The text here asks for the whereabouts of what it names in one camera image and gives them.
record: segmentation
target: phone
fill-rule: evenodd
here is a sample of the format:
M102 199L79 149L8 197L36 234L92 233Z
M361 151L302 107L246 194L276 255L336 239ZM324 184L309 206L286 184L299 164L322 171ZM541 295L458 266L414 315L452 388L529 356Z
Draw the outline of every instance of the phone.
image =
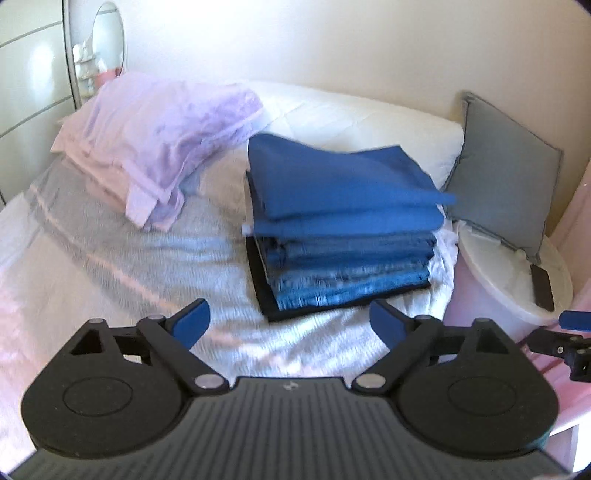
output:
M552 296L552 286L550 285L550 277L548 272L537 265L533 265L531 270L531 281L534 285L535 304L548 310L554 311L554 297Z

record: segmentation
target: round container lid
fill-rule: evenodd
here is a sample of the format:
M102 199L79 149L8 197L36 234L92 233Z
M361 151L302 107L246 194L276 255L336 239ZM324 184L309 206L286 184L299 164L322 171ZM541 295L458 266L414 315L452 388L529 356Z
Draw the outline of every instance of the round container lid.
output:
M535 304L530 262L525 252L515 252L468 225L459 229L459 249L470 272L486 292L523 322L538 326L555 323L573 301L573 284L566 263L547 237L540 248L540 267L550 277L556 308L553 312Z

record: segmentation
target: gray cushion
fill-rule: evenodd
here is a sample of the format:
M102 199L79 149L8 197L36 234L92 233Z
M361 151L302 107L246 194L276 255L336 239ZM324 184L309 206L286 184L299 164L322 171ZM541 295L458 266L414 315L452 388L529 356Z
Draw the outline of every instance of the gray cushion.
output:
M463 100L464 147L446 189L457 201L447 214L539 262L562 150L476 95Z

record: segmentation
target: ribbed surface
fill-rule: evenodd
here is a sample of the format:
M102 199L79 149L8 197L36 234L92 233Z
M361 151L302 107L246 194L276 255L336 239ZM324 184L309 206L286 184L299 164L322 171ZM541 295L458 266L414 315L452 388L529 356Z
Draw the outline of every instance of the ribbed surface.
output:
M452 457L412 437L386 401L341 380L242 379L201 398L167 437L108 460L36 453L14 480L531 480L562 473L542 453L496 462Z

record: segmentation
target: white cabinet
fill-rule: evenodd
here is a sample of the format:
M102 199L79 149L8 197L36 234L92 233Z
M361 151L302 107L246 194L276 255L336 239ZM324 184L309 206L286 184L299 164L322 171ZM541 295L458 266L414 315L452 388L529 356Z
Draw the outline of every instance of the white cabinet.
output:
M0 0L0 193L7 202L47 168L57 121L74 111L62 5Z

